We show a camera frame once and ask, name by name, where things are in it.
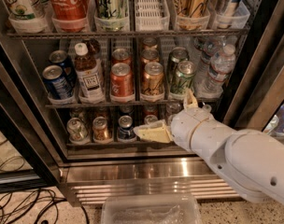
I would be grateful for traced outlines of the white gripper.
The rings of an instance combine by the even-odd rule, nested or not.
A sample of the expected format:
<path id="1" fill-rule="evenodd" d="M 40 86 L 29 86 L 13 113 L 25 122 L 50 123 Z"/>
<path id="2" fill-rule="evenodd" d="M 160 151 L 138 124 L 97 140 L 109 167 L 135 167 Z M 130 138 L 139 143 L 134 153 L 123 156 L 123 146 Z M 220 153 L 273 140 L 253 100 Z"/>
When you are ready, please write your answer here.
<path id="1" fill-rule="evenodd" d="M 186 110 L 180 111 L 173 117 L 170 127 L 164 120 L 158 120 L 134 127 L 135 135 L 152 142 L 170 143 L 174 141 L 179 147 L 191 152 L 192 136 L 195 130 L 205 120 L 214 118 L 209 112 L 197 106 L 198 102 L 193 91 L 187 89 L 183 99 L 183 107 Z"/>

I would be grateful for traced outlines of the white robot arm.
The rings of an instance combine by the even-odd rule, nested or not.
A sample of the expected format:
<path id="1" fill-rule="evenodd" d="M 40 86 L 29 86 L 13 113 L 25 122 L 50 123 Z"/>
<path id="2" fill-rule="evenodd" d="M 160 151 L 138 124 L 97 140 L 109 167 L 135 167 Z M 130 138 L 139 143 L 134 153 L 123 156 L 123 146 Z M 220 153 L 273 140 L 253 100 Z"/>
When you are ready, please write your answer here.
<path id="1" fill-rule="evenodd" d="M 170 124 L 163 120 L 134 128 L 147 141 L 173 141 L 202 158 L 243 199 L 261 203 L 272 198 L 284 205 L 284 145 L 256 130 L 236 131 L 196 104 L 187 90 L 183 110 Z"/>

